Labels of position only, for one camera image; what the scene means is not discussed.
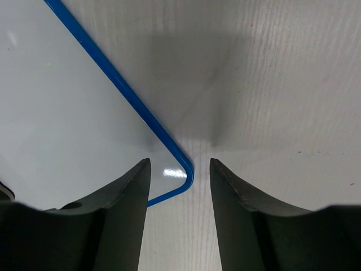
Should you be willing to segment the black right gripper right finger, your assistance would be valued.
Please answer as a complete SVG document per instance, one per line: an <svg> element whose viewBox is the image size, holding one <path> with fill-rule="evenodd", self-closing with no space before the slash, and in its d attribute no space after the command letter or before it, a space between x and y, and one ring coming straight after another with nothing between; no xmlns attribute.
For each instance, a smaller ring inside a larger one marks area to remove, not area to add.
<svg viewBox="0 0 361 271"><path fill-rule="evenodd" d="M293 206L210 160L223 270L359 270L360 207Z"/></svg>

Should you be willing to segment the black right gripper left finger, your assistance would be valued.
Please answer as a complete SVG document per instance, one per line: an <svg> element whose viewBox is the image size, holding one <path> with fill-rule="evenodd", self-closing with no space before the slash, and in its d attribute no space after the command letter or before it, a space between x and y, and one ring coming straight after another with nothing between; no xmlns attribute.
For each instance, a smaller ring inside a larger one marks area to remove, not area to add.
<svg viewBox="0 0 361 271"><path fill-rule="evenodd" d="M1 186L2 270L137 270L151 162L62 208L17 202Z"/></svg>

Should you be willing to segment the blue framed whiteboard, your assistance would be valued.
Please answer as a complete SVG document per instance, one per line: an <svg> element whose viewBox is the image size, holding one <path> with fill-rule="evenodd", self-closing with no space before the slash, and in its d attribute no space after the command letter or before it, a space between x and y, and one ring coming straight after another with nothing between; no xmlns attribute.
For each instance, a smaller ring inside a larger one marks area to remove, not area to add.
<svg viewBox="0 0 361 271"><path fill-rule="evenodd" d="M1 2L1 181L60 208L151 161L150 206L194 168L61 1Z"/></svg>

